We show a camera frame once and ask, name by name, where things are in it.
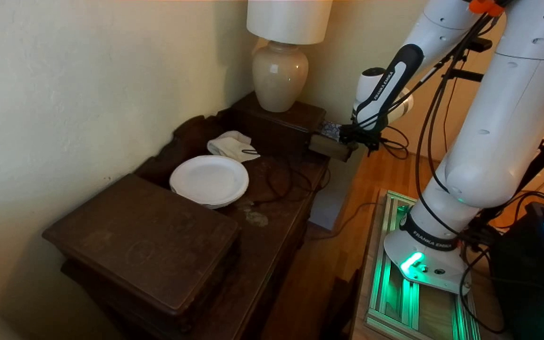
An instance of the plate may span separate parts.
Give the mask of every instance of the plate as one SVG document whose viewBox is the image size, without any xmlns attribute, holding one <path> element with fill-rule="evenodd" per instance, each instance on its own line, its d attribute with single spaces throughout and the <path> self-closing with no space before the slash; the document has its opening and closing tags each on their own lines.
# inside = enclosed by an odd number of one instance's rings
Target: plate
<svg viewBox="0 0 544 340">
<path fill-rule="evenodd" d="M 197 204 L 212 210 L 238 201 L 250 185 L 246 167 L 219 155 L 200 155 L 182 163 L 170 176 L 170 187 Z"/>
</svg>

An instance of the lampshade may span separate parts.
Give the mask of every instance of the lampshade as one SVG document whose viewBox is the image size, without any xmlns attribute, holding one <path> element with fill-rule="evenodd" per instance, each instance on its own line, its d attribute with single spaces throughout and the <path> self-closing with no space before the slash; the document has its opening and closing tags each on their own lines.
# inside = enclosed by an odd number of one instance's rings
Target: lampshade
<svg viewBox="0 0 544 340">
<path fill-rule="evenodd" d="M 287 112 L 308 78 L 308 59 L 297 46 L 327 34 L 333 0 L 250 0 L 248 31 L 268 46 L 253 57 L 253 87 L 268 112 Z"/>
</svg>

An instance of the lamp base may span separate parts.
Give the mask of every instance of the lamp base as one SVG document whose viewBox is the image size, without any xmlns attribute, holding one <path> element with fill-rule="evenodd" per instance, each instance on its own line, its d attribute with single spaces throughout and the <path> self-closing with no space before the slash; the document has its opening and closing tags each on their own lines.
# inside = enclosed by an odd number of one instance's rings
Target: lamp base
<svg viewBox="0 0 544 340">
<path fill-rule="evenodd" d="M 287 112 L 304 89 L 308 59 L 297 46 L 270 42 L 253 57 L 255 97 L 267 112 Z"/>
</svg>

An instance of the floor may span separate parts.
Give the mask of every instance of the floor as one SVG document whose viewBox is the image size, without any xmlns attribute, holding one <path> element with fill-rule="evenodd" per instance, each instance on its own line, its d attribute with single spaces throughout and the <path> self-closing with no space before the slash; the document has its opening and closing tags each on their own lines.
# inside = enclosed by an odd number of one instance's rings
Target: floor
<svg viewBox="0 0 544 340">
<path fill-rule="evenodd" d="M 361 267 L 380 191 L 418 197 L 414 165 L 414 155 L 401 161 L 387 151 L 363 159 L 335 233 L 310 227 L 263 331 L 265 340 L 319 338 L 335 278 L 350 282 Z M 427 163 L 420 165 L 425 184 L 431 172 Z"/>
</svg>

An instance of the dark wood furniture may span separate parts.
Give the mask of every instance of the dark wood furniture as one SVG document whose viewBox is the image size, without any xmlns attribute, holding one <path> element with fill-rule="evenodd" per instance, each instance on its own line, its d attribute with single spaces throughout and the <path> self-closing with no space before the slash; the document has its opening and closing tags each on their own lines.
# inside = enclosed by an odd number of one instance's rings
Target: dark wood furniture
<svg viewBox="0 0 544 340">
<path fill-rule="evenodd" d="M 259 110 L 253 95 L 250 95 L 216 117 L 195 117 L 187 121 L 174 133 L 172 142 L 165 146 L 159 155 L 148 159 L 134 174 L 129 174 L 132 178 L 131 182 L 146 182 L 148 185 L 165 189 L 165 197 L 176 201 L 174 193 L 168 191 L 168 176 L 180 163 L 195 155 L 204 155 L 206 142 L 221 133 L 233 129 L 242 131 L 253 138 L 253 146 L 263 155 L 257 161 L 246 163 L 250 172 L 248 193 L 229 208 L 206 212 L 214 225 L 219 221 L 238 225 L 240 255 L 234 263 L 227 261 L 233 265 L 227 265 L 229 269 L 219 280 L 221 284 L 216 286 L 217 289 L 208 291 L 208 299 L 204 299 L 202 308 L 199 308 L 191 320 L 189 333 L 180 333 L 178 318 L 170 316 L 174 308 L 165 308 L 166 304 L 157 301 L 157 297 L 165 299 L 168 295 L 165 291 L 161 293 L 161 274 L 157 274 L 157 270 L 165 270 L 165 263 L 148 265 L 148 261 L 144 261 L 140 267 L 131 269 L 144 280 L 129 286 L 119 280 L 121 276 L 115 272 L 119 267 L 110 265 L 117 261 L 114 253 L 108 253 L 112 259 L 102 261 L 98 259 L 98 252 L 81 252 L 83 244 L 68 231 L 74 229 L 68 219 L 81 214 L 89 204 L 59 221 L 46 231 L 44 236 L 66 255 L 68 261 L 63 270 L 74 278 L 131 338 L 253 338 L 263 329 L 284 274 L 304 240 L 312 199 L 327 172 L 327 157 L 308 151 L 310 134 L 318 131 L 321 123 L 323 110 L 319 108 L 297 104 L 291 112 L 276 116 Z M 165 216 L 157 219 L 157 223 L 182 221 L 185 219 Z M 149 240 L 165 238 L 165 231 L 168 229 L 161 225 L 140 227 L 140 233 L 149 235 Z M 146 255 L 142 255 L 148 257 L 149 252 L 166 252 L 155 244 L 153 248 L 155 250 L 148 250 Z M 170 259 L 170 255 L 151 257 L 151 261 L 159 259 Z"/>
</svg>

